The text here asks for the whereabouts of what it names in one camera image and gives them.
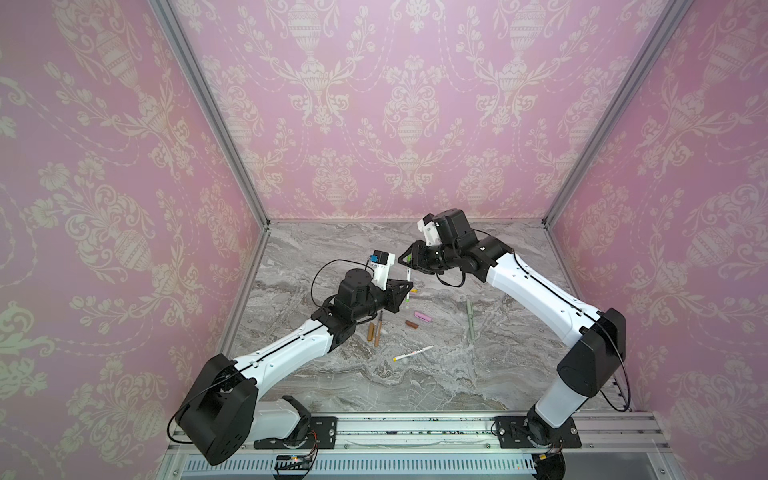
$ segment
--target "pen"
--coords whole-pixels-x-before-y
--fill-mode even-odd
[[[416,353],[426,352],[427,350],[431,349],[434,345],[426,346],[423,349],[414,350],[411,353],[406,353],[405,355],[398,355],[395,358],[392,359],[393,362],[397,362],[400,359],[404,359],[407,356],[415,355]]]

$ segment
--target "gray marble surface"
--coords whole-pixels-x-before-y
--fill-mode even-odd
[[[473,226],[513,246],[531,267],[567,289],[538,221]],[[316,309],[310,283],[324,263],[336,258],[365,262],[374,250],[398,256],[422,238],[415,223],[273,223],[270,229],[232,357],[279,339],[309,318]],[[336,262],[324,269],[315,285],[318,303],[334,294],[344,273],[354,267]],[[405,267],[395,265],[389,277],[405,279]],[[412,280],[418,292],[400,313],[384,312],[378,348],[366,341],[367,326],[358,327],[341,347],[277,383],[264,399],[293,395],[312,412],[528,410],[554,379],[566,353],[555,334],[510,296],[473,276],[460,289],[418,272]],[[447,272],[445,280],[458,283],[460,274]],[[477,339],[472,344],[468,298],[475,306]],[[415,319],[415,311],[433,321]],[[407,319],[419,328],[408,327]],[[435,348],[392,361],[427,345]],[[585,408],[607,406],[599,398]]]

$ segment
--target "black mounting plate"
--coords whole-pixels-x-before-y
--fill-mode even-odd
[[[310,430],[317,434],[317,448],[320,450],[333,450],[336,446],[336,423],[337,417],[315,417],[310,418]],[[296,450],[311,449],[315,442],[314,437],[309,435],[307,440],[299,444],[298,447],[288,447],[277,439],[259,440],[253,443],[256,450]]]
[[[538,449],[539,445],[534,445],[528,438],[527,429],[524,427],[525,415],[494,417],[495,433],[498,436],[498,443],[503,449]],[[581,439],[576,431],[576,424],[572,418],[569,418],[559,429],[552,433],[552,445],[559,447],[560,440],[563,440],[564,449],[580,449]]]

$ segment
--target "damask wallpaper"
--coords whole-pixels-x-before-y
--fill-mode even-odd
[[[0,478],[154,478],[259,232],[146,2],[0,15]]]
[[[273,219],[541,218],[666,0],[174,0]]]
[[[694,2],[554,231],[691,480],[765,478],[768,2]]]

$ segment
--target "pink wallpaper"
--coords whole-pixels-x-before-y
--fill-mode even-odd
[[[154,478],[257,225],[146,2],[4,2],[0,478]]]
[[[555,226],[690,479],[765,478],[768,3],[694,2]]]
[[[541,218],[666,0],[174,0],[273,219]]]

